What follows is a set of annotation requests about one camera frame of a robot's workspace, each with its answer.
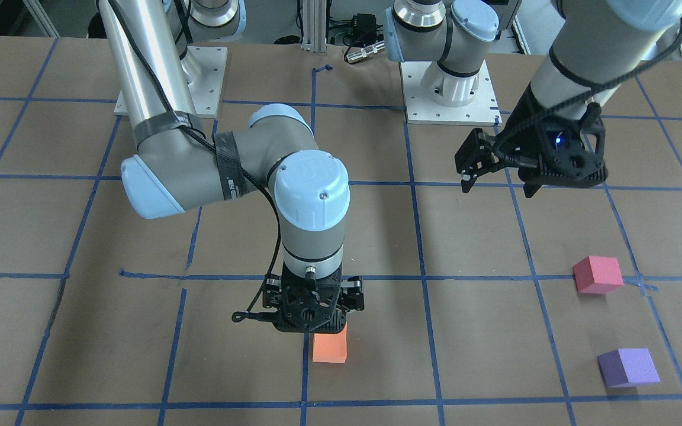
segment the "white mounting plate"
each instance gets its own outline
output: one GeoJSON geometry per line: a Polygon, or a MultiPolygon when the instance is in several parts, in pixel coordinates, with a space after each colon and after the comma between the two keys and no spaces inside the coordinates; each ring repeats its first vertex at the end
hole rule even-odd
{"type": "Polygon", "coordinates": [[[468,126],[493,126],[501,123],[496,95],[485,62],[478,71],[478,89],[473,102],[463,107],[446,107],[436,104],[425,95],[420,81],[430,62],[404,62],[401,64],[401,85],[407,106],[407,121],[413,124],[456,124],[468,126]]]}
{"type": "MultiPolygon", "coordinates": [[[[189,46],[188,54],[201,64],[203,76],[189,84],[191,98],[197,108],[200,118],[217,118],[217,108],[220,106],[220,94],[223,91],[223,77],[225,76],[225,62],[228,59],[228,49],[224,47],[189,46]]],[[[114,105],[115,115],[127,116],[123,93],[117,97],[114,105]]]]}

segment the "white joint cap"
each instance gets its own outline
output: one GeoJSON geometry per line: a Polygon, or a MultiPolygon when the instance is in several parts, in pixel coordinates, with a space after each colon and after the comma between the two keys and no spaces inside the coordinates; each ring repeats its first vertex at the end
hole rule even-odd
{"type": "Polygon", "coordinates": [[[298,151],[276,169],[274,196],[278,211],[295,227],[331,229],[349,210],[349,174],[325,151],[298,151]]]}
{"type": "Polygon", "coordinates": [[[184,212],[141,157],[123,160],[120,171],[130,205],[142,218],[164,218],[184,212]]]}
{"type": "Polygon", "coordinates": [[[481,0],[455,0],[452,3],[454,21],[475,38],[493,41],[498,31],[498,15],[481,0]]]}
{"type": "Polygon", "coordinates": [[[256,124],[257,121],[260,121],[261,119],[266,117],[274,116],[293,118],[296,121],[304,124],[307,127],[307,129],[309,129],[309,132],[312,133],[312,129],[309,127],[309,124],[307,124],[307,122],[304,121],[304,118],[301,116],[301,114],[298,113],[298,111],[296,111],[294,108],[291,108],[289,107],[289,105],[286,104],[267,104],[262,108],[259,108],[257,112],[252,114],[251,118],[249,118],[248,126],[249,127],[254,126],[254,124],[256,124]]]}
{"type": "Polygon", "coordinates": [[[626,24],[647,33],[672,26],[682,15],[682,0],[607,0],[607,4],[626,24]]]}

